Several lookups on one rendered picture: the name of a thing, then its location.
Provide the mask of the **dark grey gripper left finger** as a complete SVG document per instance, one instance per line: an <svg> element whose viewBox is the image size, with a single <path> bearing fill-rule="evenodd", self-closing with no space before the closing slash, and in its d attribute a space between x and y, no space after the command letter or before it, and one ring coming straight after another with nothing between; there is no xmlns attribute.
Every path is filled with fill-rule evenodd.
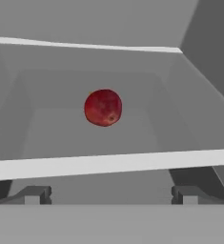
<svg viewBox="0 0 224 244"><path fill-rule="evenodd" d="M0 199L4 205L51 204L51 186L27 186L19 193Z"/></svg>

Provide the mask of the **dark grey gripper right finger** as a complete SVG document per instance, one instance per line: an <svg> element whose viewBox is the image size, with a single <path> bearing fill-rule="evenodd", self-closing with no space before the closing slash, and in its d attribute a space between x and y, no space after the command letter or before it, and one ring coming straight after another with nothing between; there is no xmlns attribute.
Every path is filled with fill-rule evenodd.
<svg viewBox="0 0 224 244"><path fill-rule="evenodd" d="M208 195L196 186L173 186L172 203L180 205L224 205L224 199Z"/></svg>

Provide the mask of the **grey fridge drawer white rim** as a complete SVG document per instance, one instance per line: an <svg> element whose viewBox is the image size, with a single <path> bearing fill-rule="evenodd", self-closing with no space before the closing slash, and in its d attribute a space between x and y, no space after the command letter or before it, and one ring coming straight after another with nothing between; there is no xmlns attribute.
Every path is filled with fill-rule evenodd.
<svg viewBox="0 0 224 244"><path fill-rule="evenodd" d="M91 92L122 100L109 127ZM224 97L178 48L0 37L0 180L224 166Z"/></svg>

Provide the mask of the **grey fridge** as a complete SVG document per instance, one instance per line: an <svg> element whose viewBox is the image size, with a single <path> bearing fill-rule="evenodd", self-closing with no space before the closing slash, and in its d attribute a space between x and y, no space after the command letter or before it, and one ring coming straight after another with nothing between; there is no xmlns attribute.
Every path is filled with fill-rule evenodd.
<svg viewBox="0 0 224 244"><path fill-rule="evenodd" d="M224 0L0 0L0 37L178 48L224 97ZM175 185L224 199L224 166L0 180L0 199L47 185L54 203L162 204Z"/></svg>

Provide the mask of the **red apple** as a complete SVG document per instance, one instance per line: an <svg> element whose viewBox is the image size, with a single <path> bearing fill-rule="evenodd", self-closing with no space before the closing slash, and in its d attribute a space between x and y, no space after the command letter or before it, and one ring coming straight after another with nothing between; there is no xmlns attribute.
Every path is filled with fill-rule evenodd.
<svg viewBox="0 0 224 244"><path fill-rule="evenodd" d="M93 91L85 101L84 114L92 124L109 127L121 117L122 100L115 91L109 89Z"/></svg>

